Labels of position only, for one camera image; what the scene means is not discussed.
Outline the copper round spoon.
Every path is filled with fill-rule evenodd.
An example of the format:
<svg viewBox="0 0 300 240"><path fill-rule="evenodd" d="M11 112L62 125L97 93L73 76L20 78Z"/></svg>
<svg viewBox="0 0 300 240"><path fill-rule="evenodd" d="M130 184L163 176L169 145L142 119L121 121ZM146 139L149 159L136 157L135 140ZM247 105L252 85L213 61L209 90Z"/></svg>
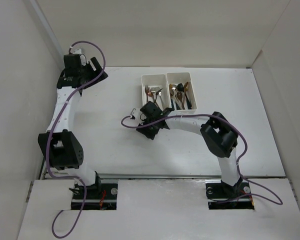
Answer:
<svg viewBox="0 0 300 240"><path fill-rule="evenodd" d="M184 96L185 96L185 99L188 100L188 96L187 96L187 91L189 89L189 82L187 81L185 84L184 84Z"/></svg>

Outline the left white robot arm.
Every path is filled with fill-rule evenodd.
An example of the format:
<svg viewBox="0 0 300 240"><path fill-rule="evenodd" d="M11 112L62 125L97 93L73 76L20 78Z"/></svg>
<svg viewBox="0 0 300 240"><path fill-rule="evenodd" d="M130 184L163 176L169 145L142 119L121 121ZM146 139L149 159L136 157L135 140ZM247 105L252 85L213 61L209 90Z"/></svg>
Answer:
<svg viewBox="0 0 300 240"><path fill-rule="evenodd" d="M84 163L84 150L73 127L83 90L105 80L108 75L95 57L87 60L79 52L64 55L63 61L64 69L56 84L53 117L46 132L40 133L37 140L46 169L79 177L86 184L84 192L94 199L101 195L102 186L97 173Z"/></svg>

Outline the silver spoon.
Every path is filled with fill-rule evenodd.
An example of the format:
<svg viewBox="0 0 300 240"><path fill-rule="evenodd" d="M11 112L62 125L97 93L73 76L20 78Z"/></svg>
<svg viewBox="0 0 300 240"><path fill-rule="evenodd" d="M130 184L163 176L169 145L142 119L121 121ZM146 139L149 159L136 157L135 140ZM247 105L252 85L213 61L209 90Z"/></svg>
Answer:
<svg viewBox="0 0 300 240"><path fill-rule="evenodd" d="M171 90L176 90L176 89L177 89L177 85L175 85L175 84L170 84L170 85L169 85L169 88L170 88Z"/></svg>

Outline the black spoon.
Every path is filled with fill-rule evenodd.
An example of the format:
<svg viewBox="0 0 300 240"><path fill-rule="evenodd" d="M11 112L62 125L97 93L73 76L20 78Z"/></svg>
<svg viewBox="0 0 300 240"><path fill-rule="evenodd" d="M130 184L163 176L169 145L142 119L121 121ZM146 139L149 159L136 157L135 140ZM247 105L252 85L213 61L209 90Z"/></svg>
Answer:
<svg viewBox="0 0 300 240"><path fill-rule="evenodd" d="M184 85L183 85L182 83L179 83L179 84L177 85L177 90L178 90L179 92L184 92L184 91L185 91Z"/></svg>

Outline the brown copper spoon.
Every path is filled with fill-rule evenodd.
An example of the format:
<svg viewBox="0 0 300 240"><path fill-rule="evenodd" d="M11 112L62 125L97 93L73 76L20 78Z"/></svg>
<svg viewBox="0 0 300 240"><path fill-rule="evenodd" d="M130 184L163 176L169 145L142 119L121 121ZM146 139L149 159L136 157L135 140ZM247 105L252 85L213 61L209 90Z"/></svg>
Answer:
<svg viewBox="0 0 300 240"><path fill-rule="evenodd" d="M178 101L180 102L182 109L185 110L185 105L184 105L184 101L183 101L183 94L182 94L182 92L177 91L176 97L177 97Z"/></svg>

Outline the copper long fork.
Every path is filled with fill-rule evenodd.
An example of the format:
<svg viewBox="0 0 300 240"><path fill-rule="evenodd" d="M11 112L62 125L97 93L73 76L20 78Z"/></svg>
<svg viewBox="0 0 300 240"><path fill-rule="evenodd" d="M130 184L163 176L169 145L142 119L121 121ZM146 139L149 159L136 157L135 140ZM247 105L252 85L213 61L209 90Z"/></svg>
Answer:
<svg viewBox="0 0 300 240"><path fill-rule="evenodd" d="M149 97L152 98L153 94L151 93L151 87L148 87L148 88L149 88L149 93L148 93L148 95L149 95Z"/></svg>

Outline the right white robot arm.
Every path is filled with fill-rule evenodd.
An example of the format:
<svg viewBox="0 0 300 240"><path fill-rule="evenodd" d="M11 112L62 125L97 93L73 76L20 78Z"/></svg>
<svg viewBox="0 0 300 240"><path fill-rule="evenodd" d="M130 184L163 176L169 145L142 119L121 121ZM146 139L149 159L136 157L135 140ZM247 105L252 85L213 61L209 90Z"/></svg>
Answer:
<svg viewBox="0 0 300 240"><path fill-rule="evenodd" d="M236 147L238 134L229 126L225 117L214 112L212 115L176 115L172 108L164 110L153 102L131 111L132 119L138 121L136 131L153 140L161 129L182 130L203 137L208 150L217 157L221 170L221 190L227 197L240 191L242 177L237 169Z"/></svg>

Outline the white measuring scoop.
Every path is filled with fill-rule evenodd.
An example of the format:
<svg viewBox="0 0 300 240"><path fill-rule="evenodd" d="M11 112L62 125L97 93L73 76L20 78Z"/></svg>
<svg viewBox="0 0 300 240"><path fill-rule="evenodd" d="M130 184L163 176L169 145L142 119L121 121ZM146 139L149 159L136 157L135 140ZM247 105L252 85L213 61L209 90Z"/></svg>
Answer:
<svg viewBox="0 0 300 240"><path fill-rule="evenodd" d="M178 97L178 92L175 89L170 89L170 97L174 99L177 110L184 110L184 106Z"/></svg>

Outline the slim silver fork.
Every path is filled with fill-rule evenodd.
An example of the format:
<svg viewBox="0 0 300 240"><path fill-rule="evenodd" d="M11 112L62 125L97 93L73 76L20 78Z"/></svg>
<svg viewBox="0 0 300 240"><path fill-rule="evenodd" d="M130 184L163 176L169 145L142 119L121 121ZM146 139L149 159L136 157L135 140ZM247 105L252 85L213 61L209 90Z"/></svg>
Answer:
<svg viewBox="0 0 300 240"><path fill-rule="evenodd" d="M157 91L159 90L158 87L152 87L151 88L151 93L152 93L152 99L153 99L153 102L156 104L157 103L157 97L158 97L158 94L157 94Z"/></svg>

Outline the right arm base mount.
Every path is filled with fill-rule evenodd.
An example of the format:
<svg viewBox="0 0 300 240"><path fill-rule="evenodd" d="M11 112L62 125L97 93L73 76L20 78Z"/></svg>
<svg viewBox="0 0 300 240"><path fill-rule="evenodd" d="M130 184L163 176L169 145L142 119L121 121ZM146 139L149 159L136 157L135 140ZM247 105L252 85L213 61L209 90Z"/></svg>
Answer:
<svg viewBox="0 0 300 240"><path fill-rule="evenodd" d="M239 180L234 186L223 183L220 179L205 182L209 210L254 210L250 185Z"/></svg>

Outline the copper small fork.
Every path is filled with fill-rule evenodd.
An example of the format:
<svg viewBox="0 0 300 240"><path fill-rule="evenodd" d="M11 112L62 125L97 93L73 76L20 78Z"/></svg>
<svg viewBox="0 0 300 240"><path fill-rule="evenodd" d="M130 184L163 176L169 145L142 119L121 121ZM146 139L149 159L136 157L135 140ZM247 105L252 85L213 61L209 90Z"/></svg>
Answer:
<svg viewBox="0 0 300 240"><path fill-rule="evenodd" d="M149 101L149 86L148 85L144 86L144 91L145 91L145 96L146 96L145 103L147 103Z"/></svg>

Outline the silver fork black handle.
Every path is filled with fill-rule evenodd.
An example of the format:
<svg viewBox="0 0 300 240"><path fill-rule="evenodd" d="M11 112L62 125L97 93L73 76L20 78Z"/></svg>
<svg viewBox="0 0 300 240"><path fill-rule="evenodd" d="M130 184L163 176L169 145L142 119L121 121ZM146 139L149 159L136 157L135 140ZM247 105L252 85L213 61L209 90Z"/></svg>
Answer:
<svg viewBox="0 0 300 240"><path fill-rule="evenodd" d="M157 99L158 99L158 97L161 97L161 93L162 93L162 88L160 88L160 87L156 87L155 89L154 89L154 95L155 95L155 98L154 98L154 103L158 106L158 104L157 104Z"/></svg>

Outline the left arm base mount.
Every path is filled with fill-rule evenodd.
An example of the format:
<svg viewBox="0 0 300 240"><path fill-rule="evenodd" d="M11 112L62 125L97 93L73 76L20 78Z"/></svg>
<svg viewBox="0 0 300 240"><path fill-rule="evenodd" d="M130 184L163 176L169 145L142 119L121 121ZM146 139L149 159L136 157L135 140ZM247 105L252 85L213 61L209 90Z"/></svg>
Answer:
<svg viewBox="0 0 300 240"><path fill-rule="evenodd" d="M94 172L94 183L87 185L86 199L83 210L112 211L117 209L118 181L102 180ZM84 187L77 182L69 188L72 192L71 210L80 210L84 199Z"/></svg>

